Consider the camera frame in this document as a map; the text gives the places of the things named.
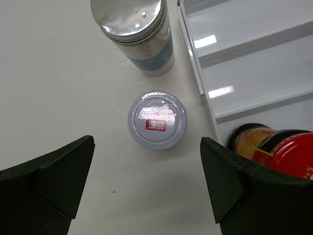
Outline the red-lid sauce jar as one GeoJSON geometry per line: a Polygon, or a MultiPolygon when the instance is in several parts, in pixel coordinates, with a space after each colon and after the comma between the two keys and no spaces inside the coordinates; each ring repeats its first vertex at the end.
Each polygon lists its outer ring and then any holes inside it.
{"type": "Polygon", "coordinates": [[[275,130],[260,123],[247,123],[231,132],[226,148],[276,171],[313,179],[312,131],[275,130]]]}

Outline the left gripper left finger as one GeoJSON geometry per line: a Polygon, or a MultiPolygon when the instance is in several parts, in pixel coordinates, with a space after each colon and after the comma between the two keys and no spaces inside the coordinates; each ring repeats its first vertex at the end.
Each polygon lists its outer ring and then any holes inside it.
{"type": "Polygon", "coordinates": [[[2,235],[66,235],[95,149],[93,136],[0,172],[2,235]]]}

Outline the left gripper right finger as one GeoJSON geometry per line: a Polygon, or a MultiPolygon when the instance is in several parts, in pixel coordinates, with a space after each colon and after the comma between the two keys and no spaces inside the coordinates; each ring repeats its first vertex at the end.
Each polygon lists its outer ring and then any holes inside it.
{"type": "Polygon", "coordinates": [[[310,235],[313,183],[235,154],[209,137],[201,161],[215,222],[224,235],[310,235]]]}

